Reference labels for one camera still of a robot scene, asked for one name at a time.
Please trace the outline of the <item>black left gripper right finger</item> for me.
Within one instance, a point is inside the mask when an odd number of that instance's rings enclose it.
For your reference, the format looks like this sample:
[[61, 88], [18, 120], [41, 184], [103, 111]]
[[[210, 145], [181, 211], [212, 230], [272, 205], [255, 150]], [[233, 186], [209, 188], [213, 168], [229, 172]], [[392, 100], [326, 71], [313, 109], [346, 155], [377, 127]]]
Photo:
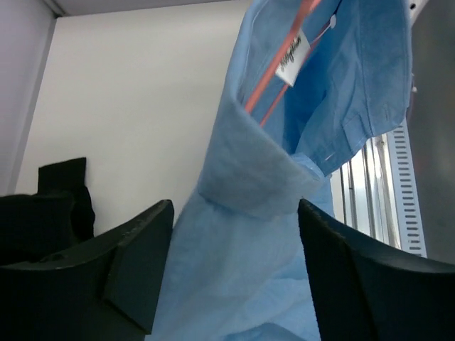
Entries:
[[453, 340], [454, 265], [401, 251], [298, 209], [322, 340]]

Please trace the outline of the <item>pink wire hanger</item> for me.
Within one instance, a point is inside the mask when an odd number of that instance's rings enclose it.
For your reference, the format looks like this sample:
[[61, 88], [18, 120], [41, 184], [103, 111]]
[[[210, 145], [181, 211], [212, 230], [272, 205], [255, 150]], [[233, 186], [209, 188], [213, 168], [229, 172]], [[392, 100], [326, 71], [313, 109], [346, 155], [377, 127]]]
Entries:
[[273, 113], [287, 89], [294, 86], [300, 69], [309, 59], [323, 35], [326, 31], [336, 26], [336, 14], [333, 13], [329, 20], [322, 26], [316, 37], [313, 40], [307, 39], [301, 28], [302, 23], [306, 17], [319, 6], [319, 4], [319, 1], [302, 1], [300, 3], [299, 10], [291, 25], [289, 33], [245, 103], [245, 111], [248, 114], [251, 114], [263, 92], [267, 89], [268, 84], [275, 76], [284, 83], [278, 95], [270, 104], [267, 113], [262, 117], [259, 123], [261, 127], [265, 126], [268, 118]]

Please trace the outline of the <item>light blue shirt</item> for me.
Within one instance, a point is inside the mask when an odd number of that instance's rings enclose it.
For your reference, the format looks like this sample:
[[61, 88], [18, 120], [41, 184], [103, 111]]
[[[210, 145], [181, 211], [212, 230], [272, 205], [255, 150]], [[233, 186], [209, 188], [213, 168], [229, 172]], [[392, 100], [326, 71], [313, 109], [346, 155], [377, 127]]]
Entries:
[[332, 211], [330, 175], [405, 117], [406, 1], [313, 1], [280, 70], [245, 106], [300, 1], [240, 26], [197, 186], [173, 229], [152, 340], [319, 340], [297, 210]]

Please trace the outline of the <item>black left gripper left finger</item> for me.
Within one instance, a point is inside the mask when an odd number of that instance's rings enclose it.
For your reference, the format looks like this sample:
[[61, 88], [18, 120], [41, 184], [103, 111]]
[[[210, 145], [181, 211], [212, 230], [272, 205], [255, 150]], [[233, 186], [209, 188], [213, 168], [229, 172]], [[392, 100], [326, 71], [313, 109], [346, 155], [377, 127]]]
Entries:
[[37, 262], [1, 267], [2, 340], [143, 340], [153, 329], [173, 229], [161, 200]]

